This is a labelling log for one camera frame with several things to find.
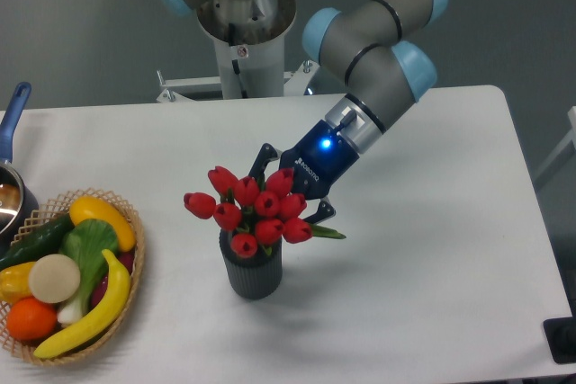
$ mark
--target robotiq logo text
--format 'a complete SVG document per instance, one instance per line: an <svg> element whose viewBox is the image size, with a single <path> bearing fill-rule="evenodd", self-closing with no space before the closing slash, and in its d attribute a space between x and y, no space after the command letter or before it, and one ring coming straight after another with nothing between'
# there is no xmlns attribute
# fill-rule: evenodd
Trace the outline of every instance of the robotiq logo text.
<svg viewBox="0 0 576 384"><path fill-rule="evenodd" d="M314 179L316 182L320 180L318 175L314 173L314 171L309 166L307 166L304 161L302 161L301 157L299 157L298 160L295 161L295 164L301 166L304 169L304 171L308 173L312 177L312 179Z"/></svg>

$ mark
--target dark gray vase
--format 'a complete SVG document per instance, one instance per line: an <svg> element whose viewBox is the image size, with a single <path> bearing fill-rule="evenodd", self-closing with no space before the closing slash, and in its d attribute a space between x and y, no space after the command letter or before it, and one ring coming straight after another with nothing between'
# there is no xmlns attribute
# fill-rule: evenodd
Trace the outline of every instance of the dark gray vase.
<svg viewBox="0 0 576 384"><path fill-rule="evenodd" d="M270 256L258 248L253 257L238 258L230 248L232 233L220 232L220 250L232 289L245 299L258 300L272 294L282 280L282 239Z"/></svg>

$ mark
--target yellow pepper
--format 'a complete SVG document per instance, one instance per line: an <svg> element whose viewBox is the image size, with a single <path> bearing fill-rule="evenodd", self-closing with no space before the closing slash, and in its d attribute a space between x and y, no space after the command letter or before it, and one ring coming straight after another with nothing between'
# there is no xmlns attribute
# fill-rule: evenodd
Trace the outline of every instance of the yellow pepper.
<svg viewBox="0 0 576 384"><path fill-rule="evenodd" d="M86 219L100 219L114 228L118 248L128 252L136 245L136 237L126 218L112 204L100 198L85 195L70 205L70 218L75 226Z"/></svg>
<svg viewBox="0 0 576 384"><path fill-rule="evenodd" d="M102 255L108 263L108 288L102 300L79 321L38 345L35 357L52 359L77 348L101 334L122 312L130 293L130 274L112 251L104 249Z"/></svg>
<svg viewBox="0 0 576 384"><path fill-rule="evenodd" d="M36 262L22 263L3 269L0 272L0 300L14 304L30 297L28 274Z"/></svg>

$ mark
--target wicker basket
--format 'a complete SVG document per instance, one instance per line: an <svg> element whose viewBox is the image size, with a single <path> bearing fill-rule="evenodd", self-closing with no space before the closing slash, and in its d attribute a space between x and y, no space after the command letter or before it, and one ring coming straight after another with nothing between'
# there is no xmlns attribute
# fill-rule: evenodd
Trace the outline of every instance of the wicker basket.
<svg viewBox="0 0 576 384"><path fill-rule="evenodd" d="M133 209L126 200L113 192L88 189L86 191L67 192L65 194L60 194L56 199L48 200L46 204L40 206L39 210L35 210L31 216L25 220L24 226L18 230L18 234L14 237L13 243L20 241L20 239L22 239L26 234L30 233L37 226L42 225L63 213L66 213L70 207L70 204L76 198L83 195L91 195L111 203L124 216L124 218L128 220L132 229L134 230L134 234L136 236L136 254L134 257L134 268L131 276L132 285L130 288L130 295L121 314L116 318L112 325L105 330L101 337L96 340L96 342L85 347L81 351L63 354L55 359L50 360L37 359L33 355L34 349L36 348L35 345L22 344L19 341L13 339L8 334L8 331L6 330L6 316L10 310L10 305L0 301L0 344L4 349L9 351L12 356L18 357L23 359L25 362L38 366L59 366L71 362L76 362L78 360L84 359L86 356L90 355L95 350L104 345L116 333L118 327L126 317L126 314L128 313L128 310L134 301L136 291L138 290L140 284L140 276L142 274L142 266L144 264L145 254L144 230L142 228L142 223L140 221L138 212Z"/></svg>

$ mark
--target tulip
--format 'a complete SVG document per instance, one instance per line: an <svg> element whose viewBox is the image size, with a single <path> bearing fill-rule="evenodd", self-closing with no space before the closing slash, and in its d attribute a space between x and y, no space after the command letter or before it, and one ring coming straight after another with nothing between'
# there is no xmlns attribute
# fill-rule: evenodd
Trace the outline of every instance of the tulip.
<svg viewBox="0 0 576 384"><path fill-rule="evenodd" d="M216 200L204 192L186 193L184 207L200 219L209 219L216 209Z"/></svg>
<svg viewBox="0 0 576 384"><path fill-rule="evenodd" d="M306 199L302 193L293 193L285 196L280 200L280 212L278 218L280 220L288 220L297 218L306 209Z"/></svg>
<svg viewBox="0 0 576 384"><path fill-rule="evenodd" d="M216 219L216 223L220 228L226 231L233 231L242 220L242 212L234 204L223 202L216 206L214 219Z"/></svg>
<svg viewBox="0 0 576 384"><path fill-rule="evenodd" d="M258 188L258 183L250 176L238 180L234 185L234 198L242 207L254 204L259 194L260 188Z"/></svg>
<svg viewBox="0 0 576 384"><path fill-rule="evenodd" d="M228 189L234 188L234 185L238 182L238 177L223 166L216 166L216 168L210 170L208 172L208 178L212 186L214 186L214 189L220 195L226 195Z"/></svg>
<svg viewBox="0 0 576 384"><path fill-rule="evenodd" d="M268 177L268 180L266 180L266 190L275 193L281 200L288 195L288 192L292 189L293 182L294 169L282 168Z"/></svg>
<svg viewBox="0 0 576 384"><path fill-rule="evenodd" d="M257 252L258 243L251 234L239 233L232 238L230 247L240 258L250 258Z"/></svg>
<svg viewBox="0 0 576 384"><path fill-rule="evenodd" d="M254 209L260 216L273 218L278 214L278 211L280 211L280 200L278 200L275 193L263 191L256 197Z"/></svg>
<svg viewBox="0 0 576 384"><path fill-rule="evenodd" d="M254 236L260 245L271 246L281 237L284 224L279 219L264 219L256 223Z"/></svg>
<svg viewBox="0 0 576 384"><path fill-rule="evenodd" d="M288 219L284 222L284 238L288 243L300 243L312 237L312 228L300 218Z"/></svg>

